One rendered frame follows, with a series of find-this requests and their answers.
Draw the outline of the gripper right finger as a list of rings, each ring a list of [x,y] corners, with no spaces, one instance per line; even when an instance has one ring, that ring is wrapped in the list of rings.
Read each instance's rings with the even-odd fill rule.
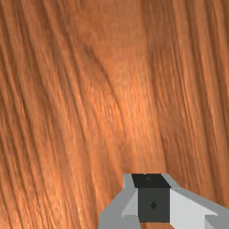
[[[150,174],[150,223],[174,229],[229,229],[229,208],[186,190],[169,174]]]

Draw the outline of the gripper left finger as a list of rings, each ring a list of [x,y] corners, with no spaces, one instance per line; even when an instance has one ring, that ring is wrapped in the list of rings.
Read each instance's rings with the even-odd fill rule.
[[[137,178],[146,184],[152,181],[150,174],[125,174],[123,189],[100,214],[98,229],[141,229],[141,224],[154,222],[146,209],[139,209]]]

